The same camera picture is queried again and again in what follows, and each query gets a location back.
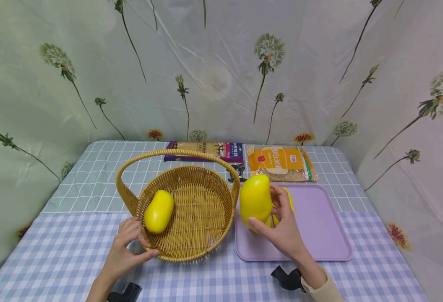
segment sleeve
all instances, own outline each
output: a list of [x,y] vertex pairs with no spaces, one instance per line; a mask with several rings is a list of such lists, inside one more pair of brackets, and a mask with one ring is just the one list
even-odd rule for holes
[[340,295],[336,284],[329,276],[326,269],[322,266],[321,268],[324,270],[324,273],[326,273],[327,282],[319,289],[313,289],[307,284],[307,282],[305,282],[304,278],[301,277],[300,280],[303,287],[302,292],[309,295],[314,302],[344,302],[344,298]]

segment human hand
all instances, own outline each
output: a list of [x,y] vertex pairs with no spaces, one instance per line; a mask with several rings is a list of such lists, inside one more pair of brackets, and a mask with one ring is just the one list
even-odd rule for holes
[[308,254],[308,251],[300,236],[289,196],[278,185],[270,184],[270,191],[272,203],[276,207],[272,209],[272,214],[275,214],[280,223],[275,229],[269,228],[254,217],[249,218],[249,223],[257,232],[272,242],[282,254],[296,260],[296,258]]
[[107,255],[106,263],[99,274],[100,276],[107,277],[109,281],[115,282],[136,265],[145,263],[160,254],[157,250],[150,250],[143,254],[134,255],[127,249],[127,245],[136,238],[143,247],[149,247],[149,242],[139,220],[135,217],[124,220],[119,225],[117,235],[114,237]]

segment floral backdrop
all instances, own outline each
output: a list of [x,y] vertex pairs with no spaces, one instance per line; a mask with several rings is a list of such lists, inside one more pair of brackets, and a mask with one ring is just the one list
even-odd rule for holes
[[337,147],[443,296],[443,0],[0,0],[0,265],[101,139]]

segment table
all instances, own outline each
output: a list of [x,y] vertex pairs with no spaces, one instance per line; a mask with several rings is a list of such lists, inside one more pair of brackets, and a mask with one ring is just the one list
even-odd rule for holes
[[[127,159],[167,143],[100,141],[91,144],[0,269],[0,301],[82,301],[107,256],[119,223],[129,217],[116,196],[114,176]],[[345,156],[330,147],[305,147],[319,184],[329,193],[352,245],[347,262],[321,263],[348,301],[427,301],[421,287],[358,184]],[[138,193],[155,175],[189,163],[142,160],[125,183]],[[213,163],[199,163],[228,172]],[[152,260],[119,280],[143,290],[139,301],[300,301],[270,276],[281,265],[246,263],[235,251],[234,230],[207,257],[193,263]]]

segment packaged rice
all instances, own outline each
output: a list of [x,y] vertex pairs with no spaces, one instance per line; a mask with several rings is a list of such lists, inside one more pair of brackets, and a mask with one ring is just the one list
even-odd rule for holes
[[[226,162],[243,162],[242,143],[207,143],[207,142],[170,142],[166,149],[183,149],[203,152],[213,155]],[[209,161],[186,155],[165,155],[164,161]]]
[[271,181],[317,181],[317,174],[301,146],[248,146],[250,176],[265,174]]

